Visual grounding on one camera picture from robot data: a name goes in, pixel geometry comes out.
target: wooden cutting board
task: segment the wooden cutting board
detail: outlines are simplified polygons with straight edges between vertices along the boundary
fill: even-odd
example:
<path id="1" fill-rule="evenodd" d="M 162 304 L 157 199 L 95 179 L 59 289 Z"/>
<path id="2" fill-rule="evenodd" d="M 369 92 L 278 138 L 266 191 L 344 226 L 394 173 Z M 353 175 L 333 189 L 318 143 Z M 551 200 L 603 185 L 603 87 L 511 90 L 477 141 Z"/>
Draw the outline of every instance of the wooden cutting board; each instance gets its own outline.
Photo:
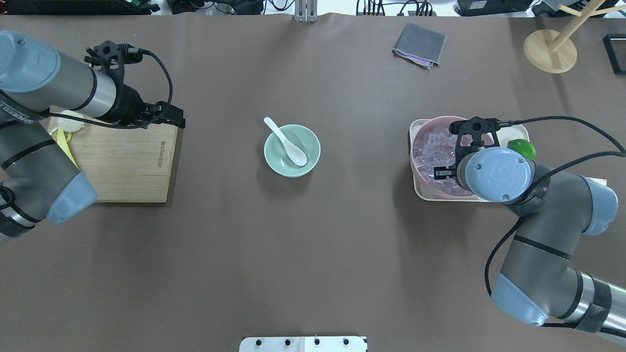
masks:
<path id="1" fill-rule="evenodd" d="M 56 127 L 50 120 L 48 131 Z M 117 130 L 86 124 L 74 132 L 69 149 L 98 191 L 98 202 L 165 203 L 178 128 Z"/>

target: pink bowl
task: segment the pink bowl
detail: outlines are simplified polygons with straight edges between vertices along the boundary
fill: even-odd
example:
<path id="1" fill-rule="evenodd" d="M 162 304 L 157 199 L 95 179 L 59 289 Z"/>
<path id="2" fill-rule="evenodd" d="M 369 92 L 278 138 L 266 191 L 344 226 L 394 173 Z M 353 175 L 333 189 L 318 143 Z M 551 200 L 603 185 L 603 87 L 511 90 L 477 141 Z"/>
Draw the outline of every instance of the pink bowl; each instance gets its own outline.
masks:
<path id="1" fill-rule="evenodd" d="M 424 177 L 418 172 L 418 169 L 417 169 L 418 166 L 415 164 L 415 158 L 421 155 L 414 155 L 413 144 L 415 143 L 416 140 L 423 139 L 424 135 L 430 134 L 434 130 L 435 127 L 441 126 L 441 127 L 445 127 L 445 129 L 448 129 L 448 127 L 450 126 L 450 123 L 453 123 L 455 121 L 460 121 L 460 120 L 467 120 L 467 119 L 463 117 L 458 117 L 458 116 L 439 116 L 439 117 L 433 118 L 432 120 L 422 125 L 422 127 L 420 127 L 419 130 L 417 131 L 415 137 L 411 140 L 411 170 L 413 170 L 413 174 L 417 177 L 420 187 L 422 189 L 426 188 L 428 192 L 430 192 L 431 194 L 439 198 L 464 200 L 464 199 L 473 199 L 476 196 L 471 194 L 471 195 L 467 195 L 464 197 L 459 197 L 457 195 L 447 194 L 446 192 L 436 189 L 431 184 L 429 184 L 424 179 Z M 483 139 L 486 140 L 487 144 L 489 144 L 490 141 L 491 143 L 493 143 L 493 139 L 489 135 L 483 135 Z"/>

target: wooden base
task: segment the wooden base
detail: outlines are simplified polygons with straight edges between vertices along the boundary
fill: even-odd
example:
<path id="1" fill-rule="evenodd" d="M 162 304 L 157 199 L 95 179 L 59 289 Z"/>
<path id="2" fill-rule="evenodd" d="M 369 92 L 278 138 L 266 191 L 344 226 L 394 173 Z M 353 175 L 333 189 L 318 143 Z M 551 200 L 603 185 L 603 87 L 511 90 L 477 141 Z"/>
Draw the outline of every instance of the wooden base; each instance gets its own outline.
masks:
<path id="1" fill-rule="evenodd" d="M 541 29 L 532 32 L 524 40 L 526 58 L 539 70 L 549 73 L 569 71 L 576 63 L 577 52 L 574 43 L 567 39 L 556 51 L 550 52 L 548 44 L 552 43 L 559 32 Z"/>

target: ice cubes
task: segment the ice cubes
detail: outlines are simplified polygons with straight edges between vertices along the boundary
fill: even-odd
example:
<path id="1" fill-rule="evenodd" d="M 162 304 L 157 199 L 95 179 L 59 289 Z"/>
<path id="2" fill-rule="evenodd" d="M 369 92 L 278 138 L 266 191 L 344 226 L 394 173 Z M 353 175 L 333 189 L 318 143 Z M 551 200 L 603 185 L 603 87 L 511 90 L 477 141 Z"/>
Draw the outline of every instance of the ice cubes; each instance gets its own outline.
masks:
<path id="1" fill-rule="evenodd" d="M 462 138 L 462 145 L 469 145 L 471 136 Z M 434 188 L 457 197 L 467 197 L 473 193 L 460 187 L 453 179 L 435 180 L 435 166 L 454 165 L 454 148 L 456 135 L 453 135 L 442 126 L 436 126 L 430 133 L 425 133 L 422 139 L 413 141 L 413 160 L 420 175 Z"/>

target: metal bracket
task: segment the metal bracket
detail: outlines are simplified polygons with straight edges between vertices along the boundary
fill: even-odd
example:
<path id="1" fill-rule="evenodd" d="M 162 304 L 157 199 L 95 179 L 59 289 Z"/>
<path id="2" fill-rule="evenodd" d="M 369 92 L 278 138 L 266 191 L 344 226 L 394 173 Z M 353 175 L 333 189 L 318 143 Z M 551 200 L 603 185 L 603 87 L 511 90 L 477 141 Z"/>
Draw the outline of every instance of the metal bracket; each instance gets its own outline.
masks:
<path id="1" fill-rule="evenodd" d="M 239 352 L 367 352 L 365 336 L 291 336 L 244 338 Z"/>
<path id="2" fill-rule="evenodd" d="M 317 22 L 317 0 L 295 0 L 296 22 Z"/>

